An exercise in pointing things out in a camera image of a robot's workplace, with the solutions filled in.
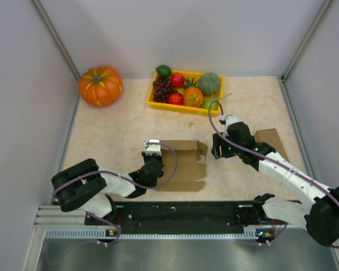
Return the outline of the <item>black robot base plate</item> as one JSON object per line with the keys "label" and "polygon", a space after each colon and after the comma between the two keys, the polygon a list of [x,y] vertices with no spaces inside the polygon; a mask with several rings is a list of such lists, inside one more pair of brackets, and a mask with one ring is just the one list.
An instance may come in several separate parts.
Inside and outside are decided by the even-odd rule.
{"label": "black robot base plate", "polygon": [[252,201],[116,202],[105,220],[123,234],[233,234],[274,222],[258,217]]}

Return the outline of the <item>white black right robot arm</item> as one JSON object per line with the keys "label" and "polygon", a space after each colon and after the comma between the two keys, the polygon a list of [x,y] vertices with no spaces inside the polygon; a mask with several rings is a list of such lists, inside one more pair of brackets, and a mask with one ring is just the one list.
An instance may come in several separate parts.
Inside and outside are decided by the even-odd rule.
{"label": "white black right robot arm", "polygon": [[335,189],[322,184],[292,166],[275,148],[258,142],[249,127],[233,116],[220,120],[223,132],[212,135],[212,154],[216,159],[238,157],[277,181],[296,197],[284,200],[272,194],[258,196],[253,201],[252,215],[256,222],[270,219],[297,226],[322,246],[330,247],[339,239],[339,186]]}

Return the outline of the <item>brown cardboard box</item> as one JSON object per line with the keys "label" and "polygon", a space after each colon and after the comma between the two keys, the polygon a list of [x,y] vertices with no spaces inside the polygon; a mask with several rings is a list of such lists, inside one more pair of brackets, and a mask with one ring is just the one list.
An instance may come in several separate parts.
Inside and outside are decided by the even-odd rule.
{"label": "brown cardboard box", "polygon": [[257,142],[265,142],[272,146],[286,161],[289,161],[284,145],[275,128],[256,131],[254,138]]}

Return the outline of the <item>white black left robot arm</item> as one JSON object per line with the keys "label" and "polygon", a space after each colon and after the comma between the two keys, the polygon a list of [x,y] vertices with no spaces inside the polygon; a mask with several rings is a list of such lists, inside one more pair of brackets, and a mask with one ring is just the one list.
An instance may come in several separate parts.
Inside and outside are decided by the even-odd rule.
{"label": "white black left robot arm", "polygon": [[117,216],[111,194],[138,198],[157,185],[164,175],[162,156],[142,153],[144,165],[124,175],[105,173],[94,159],[86,159],[54,175],[51,183],[61,211],[81,209],[110,224]]}

